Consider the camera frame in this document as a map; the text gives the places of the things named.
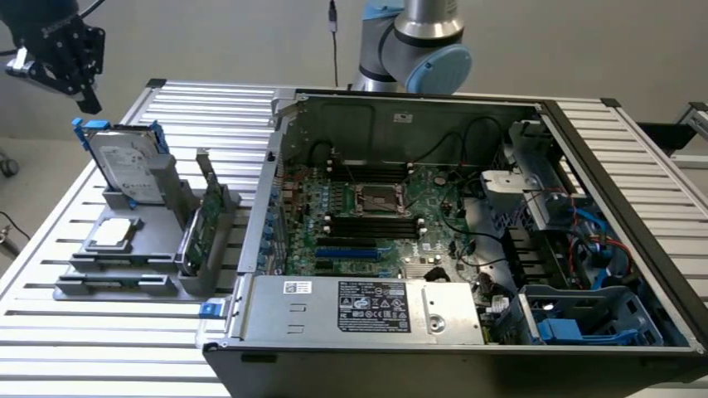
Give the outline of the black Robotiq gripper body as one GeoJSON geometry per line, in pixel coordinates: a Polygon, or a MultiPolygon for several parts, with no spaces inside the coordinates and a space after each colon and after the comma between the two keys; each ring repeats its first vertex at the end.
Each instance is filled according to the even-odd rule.
{"type": "Polygon", "coordinates": [[[3,1],[1,23],[15,46],[1,52],[9,58],[5,74],[71,98],[80,84],[95,88],[103,73],[105,31],[88,25],[85,18],[101,5],[96,1],[80,9],[76,1],[3,1]]]}

